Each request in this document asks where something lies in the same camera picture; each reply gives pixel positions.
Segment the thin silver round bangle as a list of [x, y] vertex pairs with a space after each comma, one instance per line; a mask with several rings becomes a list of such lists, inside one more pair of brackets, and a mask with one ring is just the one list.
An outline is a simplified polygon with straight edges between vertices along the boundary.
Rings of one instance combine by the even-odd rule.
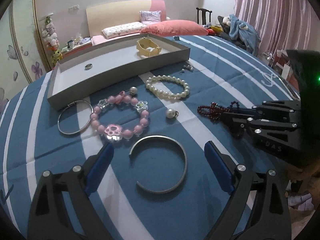
[[60, 113], [57, 119], [57, 129], [63, 136], [73, 137], [84, 132], [89, 124], [90, 118], [79, 121], [78, 114], [82, 110], [85, 113], [93, 113], [92, 105], [84, 99], [69, 103]]

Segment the silver cuff bangle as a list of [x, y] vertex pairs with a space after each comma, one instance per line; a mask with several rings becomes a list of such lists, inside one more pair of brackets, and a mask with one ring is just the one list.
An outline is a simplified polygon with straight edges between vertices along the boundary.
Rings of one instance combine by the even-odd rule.
[[164, 135], [139, 139], [129, 152], [130, 164], [137, 168], [138, 191], [153, 195], [173, 193], [183, 185], [188, 171], [188, 155], [177, 140]]

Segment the single pearl pendant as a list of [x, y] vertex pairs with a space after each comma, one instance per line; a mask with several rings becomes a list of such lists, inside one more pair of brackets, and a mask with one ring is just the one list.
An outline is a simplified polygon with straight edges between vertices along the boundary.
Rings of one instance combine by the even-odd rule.
[[178, 117], [179, 112], [176, 111], [176, 110], [174, 110], [174, 109], [172, 109], [172, 108], [169, 108], [169, 109], [167, 109], [167, 110], [165, 111], [165, 115], [166, 115], [166, 118], [168, 118], [168, 119], [173, 119], [173, 118]]

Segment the grey shallow cardboard tray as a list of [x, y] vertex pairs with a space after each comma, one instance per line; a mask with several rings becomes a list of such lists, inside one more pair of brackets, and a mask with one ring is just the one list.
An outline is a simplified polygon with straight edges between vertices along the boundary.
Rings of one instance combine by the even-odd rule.
[[[137, 54], [137, 41], [150, 38], [162, 51], [153, 57]], [[55, 110], [109, 87], [164, 66], [188, 61], [190, 48], [152, 34], [122, 37], [80, 51], [57, 63], [47, 100]]]

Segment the blue plush garment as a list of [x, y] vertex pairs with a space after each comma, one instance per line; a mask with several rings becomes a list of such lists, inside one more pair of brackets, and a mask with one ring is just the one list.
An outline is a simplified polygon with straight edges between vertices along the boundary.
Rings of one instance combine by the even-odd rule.
[[261, 38], [258, 32], [248, 24], [240, 19], [238, 19], [235, 15], [231, 14], [230, 18], [230, 31], [229, 36], [232, 40], [242, 40], [246, 46], [246, 50], [254, 56], [257, 56], [259, 51], [259, 44], [261, 42]]

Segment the pink curtain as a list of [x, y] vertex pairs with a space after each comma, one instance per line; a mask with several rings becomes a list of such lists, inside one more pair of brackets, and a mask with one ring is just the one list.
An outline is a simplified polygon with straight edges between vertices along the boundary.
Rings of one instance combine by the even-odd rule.
[[308, 0], [235, 0], [234, 14], [258, 32], [259, 53], [319, 50], [319, 18]]

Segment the dark wooden chair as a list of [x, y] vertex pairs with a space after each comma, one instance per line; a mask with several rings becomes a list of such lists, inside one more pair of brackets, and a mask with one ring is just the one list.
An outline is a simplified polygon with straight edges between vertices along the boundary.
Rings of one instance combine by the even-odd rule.
[[207, 25], [212, 22], [212, 10], [196, 7], [197, 24]]

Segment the sliding floral wardrobe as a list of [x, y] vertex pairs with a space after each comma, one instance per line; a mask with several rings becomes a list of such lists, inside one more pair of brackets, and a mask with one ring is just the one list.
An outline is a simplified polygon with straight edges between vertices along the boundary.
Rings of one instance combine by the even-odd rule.
[[1, 12], [1, 112], [23, 88], [51, 70], [36, 0], [9, 0]]

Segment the folded coral pink quilt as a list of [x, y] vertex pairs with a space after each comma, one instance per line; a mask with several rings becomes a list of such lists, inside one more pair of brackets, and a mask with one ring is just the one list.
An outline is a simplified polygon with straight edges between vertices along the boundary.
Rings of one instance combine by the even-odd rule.
[[188, 35], [208, 35], [208, 30], [196, 22], [189, 20], [168, 20], [147, 25], [141, 34], [153, 34], [161, 37], [168, 36], [188, 36]]

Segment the pink bedside nightstand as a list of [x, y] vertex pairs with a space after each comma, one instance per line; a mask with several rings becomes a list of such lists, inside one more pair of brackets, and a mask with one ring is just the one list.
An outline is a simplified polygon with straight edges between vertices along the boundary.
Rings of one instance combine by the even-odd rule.
[[66, 50], [62, 50], [61, 53], [63, 54], [63, 56], [70, 56], [84, 49], [90, 48], [91, 46], [92, 46], [92, 42], [91, 40], [89, 40], [84, 44], [77, 44], [73, 48], [67, 48]]

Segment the white mug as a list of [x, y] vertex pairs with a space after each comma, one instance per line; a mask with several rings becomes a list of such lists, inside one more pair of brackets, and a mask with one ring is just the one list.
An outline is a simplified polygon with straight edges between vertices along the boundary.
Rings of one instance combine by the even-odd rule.
[[74, 48], [74, 46], [75, 46], [74, 40], [68, 41], [67, 44], [68, 44], [68, 48]]

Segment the hanging plush toy stack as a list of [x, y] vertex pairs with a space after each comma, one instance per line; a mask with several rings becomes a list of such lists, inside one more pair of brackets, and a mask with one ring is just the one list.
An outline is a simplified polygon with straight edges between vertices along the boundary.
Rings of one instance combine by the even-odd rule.
[[56, 33], [55, 25], [53, 24], [52, 16], [53, 13], [49, 13], [44, 16], [41, 35], [50, 62], [54, 68], [57, 62], [63, 59], [63, 55], [60, 50], [60, 42]]

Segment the purple small pillow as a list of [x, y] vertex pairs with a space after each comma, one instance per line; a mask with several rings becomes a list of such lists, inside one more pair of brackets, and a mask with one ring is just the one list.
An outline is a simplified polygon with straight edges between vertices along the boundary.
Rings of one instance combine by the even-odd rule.
[[161, 11], [145, 11], [141, 10], [140, 12], [140, 21], [143, 24], [150, 25], [154, 23], [161, 22]]

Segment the white patterned pillow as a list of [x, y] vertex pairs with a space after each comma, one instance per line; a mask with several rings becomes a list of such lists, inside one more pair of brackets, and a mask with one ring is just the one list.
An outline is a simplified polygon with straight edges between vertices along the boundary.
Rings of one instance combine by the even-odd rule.
[[145, 27], [146, 24], [143, 24], [142, 22], [131, 22], [104, 28], [102, 30], [102, 33], [106, 39], [111, 39], [115, 37], [139, 33]]

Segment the wall power socket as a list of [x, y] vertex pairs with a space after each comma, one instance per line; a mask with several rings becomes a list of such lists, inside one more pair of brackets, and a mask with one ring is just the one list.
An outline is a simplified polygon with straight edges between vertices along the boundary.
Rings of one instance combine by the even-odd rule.
[[79, 10], [79, 8], [80, 8], [79, 5], [76, 4], [76, 5], [72, 6], [72, 7], [69, 7], [68, 10], [69, 11], [75, 11], [75, 10]]

